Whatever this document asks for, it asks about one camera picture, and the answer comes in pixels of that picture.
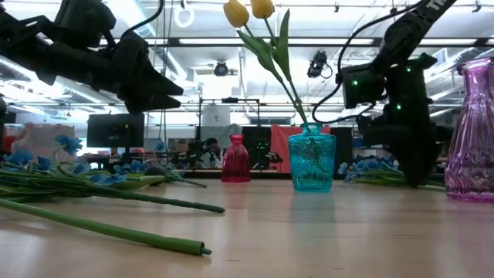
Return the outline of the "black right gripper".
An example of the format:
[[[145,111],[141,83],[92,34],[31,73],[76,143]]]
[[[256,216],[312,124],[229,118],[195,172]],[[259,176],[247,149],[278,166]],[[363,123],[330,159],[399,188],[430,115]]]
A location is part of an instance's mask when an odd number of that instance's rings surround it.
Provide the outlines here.
[[[359,131],[367,146],[382,145],[390,149],[408,148],[413,143],[438,144],[452,139],[453,129],[431,121],[424,71],[437,63],[437,59],[422,53],[416,59],[393,65],[384,74],[387,104],[382,115],[370,123],[360,119]],[[405,181],[410,186],[425,185],[436,161],[435,152],[418,152],[415,155],[416,182],[414,182],[414,154],[395,152]]]

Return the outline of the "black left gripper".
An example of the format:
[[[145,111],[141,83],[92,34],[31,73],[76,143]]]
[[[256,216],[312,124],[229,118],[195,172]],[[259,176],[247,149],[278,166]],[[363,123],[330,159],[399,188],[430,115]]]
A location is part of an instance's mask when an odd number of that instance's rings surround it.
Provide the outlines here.
[[[134,31],[125,32],[113,54],[117,81],[113,92],[125,102],[130,114],[179,108],[183,88],[160,74],[148,58],[147,42]]]

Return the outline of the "purple glass vase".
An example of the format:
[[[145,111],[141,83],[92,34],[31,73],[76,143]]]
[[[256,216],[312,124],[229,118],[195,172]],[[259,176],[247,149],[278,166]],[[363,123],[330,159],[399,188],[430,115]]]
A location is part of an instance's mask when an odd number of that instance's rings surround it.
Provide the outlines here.
[[[465,98],[448,149],[449,198],[494,204],[494,56],[458,67]]]

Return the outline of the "dark single tulip stem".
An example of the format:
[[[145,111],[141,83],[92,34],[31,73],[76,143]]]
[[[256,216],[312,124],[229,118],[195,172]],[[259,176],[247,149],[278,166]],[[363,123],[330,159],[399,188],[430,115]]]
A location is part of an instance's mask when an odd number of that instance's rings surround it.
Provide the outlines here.
[[[95,185],[107,186],[121,190],[137,190],[165,182],[165,172],[161,168],[150,167],[143,172],[129,172],[120,169],[115,174],[98,171],[90,176]]]

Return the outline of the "yellow single tulip stem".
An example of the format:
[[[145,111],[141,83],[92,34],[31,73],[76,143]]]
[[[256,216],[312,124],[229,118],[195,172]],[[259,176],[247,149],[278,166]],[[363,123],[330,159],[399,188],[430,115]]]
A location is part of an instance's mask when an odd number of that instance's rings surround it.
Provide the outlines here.
[[[152,202],[216,213],[225,212],[224,208],[215,205],[144,195],[112,188],[110,185],[96,185],[85,178],[0,171],[0,198],[7,198],[14,202],[30,202],[55,197],[89,198],[93,196]]]

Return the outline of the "teal glass vase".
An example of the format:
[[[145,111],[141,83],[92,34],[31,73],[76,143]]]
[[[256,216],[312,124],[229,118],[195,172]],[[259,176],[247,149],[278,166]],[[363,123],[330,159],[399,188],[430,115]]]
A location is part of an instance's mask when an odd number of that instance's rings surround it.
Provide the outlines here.
[[[337,138],[322,132],[322,124],[304,123],[288,138],[289,163],[296,192],[330,192]]]

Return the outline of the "red glass vase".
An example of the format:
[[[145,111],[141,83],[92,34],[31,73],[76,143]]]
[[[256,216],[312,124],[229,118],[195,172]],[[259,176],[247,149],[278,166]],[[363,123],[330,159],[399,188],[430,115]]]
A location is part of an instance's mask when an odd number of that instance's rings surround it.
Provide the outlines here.
[[[231,144],[224,153],[222,163],[222,182],[249,182],[251,180],[249,153],[243,145],[244,136],[233,134],[229,138]]]

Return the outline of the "yellow double tulip stem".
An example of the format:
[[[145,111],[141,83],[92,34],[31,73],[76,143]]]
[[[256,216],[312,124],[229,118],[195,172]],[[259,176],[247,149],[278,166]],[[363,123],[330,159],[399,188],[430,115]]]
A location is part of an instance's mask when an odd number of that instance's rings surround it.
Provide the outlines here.
[[[239,0],[228,0],[223,5],[225,17],[232,27],[236,29],[244,46],[253,53],[259,64],[269,71],[280,83],[289,97],[294,109],[300,115],[303,123],[307,124],[302,100],[296,91],[289,65],[289,18],[290,10],[287,10],[281,21],[279,34],[276,36],[269,24],[269,18],[275,12],[272,0],[250,0],[252,15],[256,19],[264,21],[270,34],[270,41],[255,36],[248,27],[250,13]]]

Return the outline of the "dark double tulip stem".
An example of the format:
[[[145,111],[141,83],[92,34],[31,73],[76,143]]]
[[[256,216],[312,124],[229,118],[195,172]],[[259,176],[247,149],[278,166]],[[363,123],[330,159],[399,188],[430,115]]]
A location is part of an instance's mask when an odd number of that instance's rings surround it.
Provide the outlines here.
[[[38,216],[40,218],[48,219],[65,225],[70,225],[80,229],[85,229],[106,236],[112,236],[118,239],[125,239],[131,242],[137,242],[158,249],[165,249],[196,256],[207,256],[212,254],[212,251],[210,249],[207,249],[205,247],[205,244],[200,241],[164,237],[149,232],[142,232],[88,219],[76,218],[47,209],[13,202],[10,200],[0,199],[0,207]]]

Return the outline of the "black computer monitor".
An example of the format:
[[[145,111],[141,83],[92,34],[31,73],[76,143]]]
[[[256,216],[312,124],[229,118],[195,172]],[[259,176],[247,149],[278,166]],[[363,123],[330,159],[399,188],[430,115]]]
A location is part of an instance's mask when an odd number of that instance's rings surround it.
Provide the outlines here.
[[[87,121],[86,146],[125,149],[123,162],[130,162],[130,149],[144,146],[144,114],[91,114]]]

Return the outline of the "black overhead light beam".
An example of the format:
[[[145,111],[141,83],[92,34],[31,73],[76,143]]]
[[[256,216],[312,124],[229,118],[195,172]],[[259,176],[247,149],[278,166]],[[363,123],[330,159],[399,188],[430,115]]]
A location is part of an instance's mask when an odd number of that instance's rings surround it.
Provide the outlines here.
[[[148,38],[146,41],[153,46],[162,47],[229,47],[242,46],[244,42],[235,37],[208,37],[208,38]],[[288,39],[292,47],[341,47],[346,38],[331,37],[291,37]],[[382,38],[356,38],[350,42],[351,47],[378,47]],[[489,38],[425,38],[418,47],[493,47],[494,37]]]

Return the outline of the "person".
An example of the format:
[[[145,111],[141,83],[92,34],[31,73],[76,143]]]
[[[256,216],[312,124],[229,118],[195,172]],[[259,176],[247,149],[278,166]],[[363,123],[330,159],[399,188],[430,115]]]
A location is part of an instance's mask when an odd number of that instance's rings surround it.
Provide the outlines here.
[[[3,137],[2,137],[2,150],[5,152],[11,152],[12,151],[12,145],[16,141],[20,141],[23,139],[26,134],[27,130],[30,127],[29,124],[24,124],[22,126],[4,126],[3,130]]]
[[[216,169],[222,166],[222,149],[218,145],[216,138],[210,137],[205,141],[203,155],[203,167]]]

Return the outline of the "black background rig frame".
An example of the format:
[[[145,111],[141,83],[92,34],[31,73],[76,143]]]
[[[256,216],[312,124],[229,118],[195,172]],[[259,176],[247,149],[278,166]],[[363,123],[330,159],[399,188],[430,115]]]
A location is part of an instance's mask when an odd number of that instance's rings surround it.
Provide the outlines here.
[[[200,162],[199,166],[203,169],[209,169],[210,168],[204,168],[203,167],[203,160],[201,159],[201,156],[203,155],[203,149],[204,149],[204,142],[201,141],[201,131],[200,128],[202,125],[201,122],[201,116],[202,116],[202,111],[209,105],[218,105],[218,106],[228,106],[230,107],[231,111],[231,123],[230,124],[237,124],[243,128],[243,123],[240,122],[240,118],[235,118],[232,116],[232,113],[234,112],[235,108],[239,108],[241,111],[245,110],[250,110],[254,109],[254,105],[257,105],[256,109],[259,109],[259,100],[258,99],[245,99],[245,98],[238,98],[238,97],[224,97],[221,99],[213,99],[213,98],[201,98],[199,100],[199,105],[198,105],[198,126],[196,127],[196,139],[202,143],[201,150],[202,153],[200,154]],[[222,162],[223,162],[223,156],[224,152],[226,149],[222,151]]]

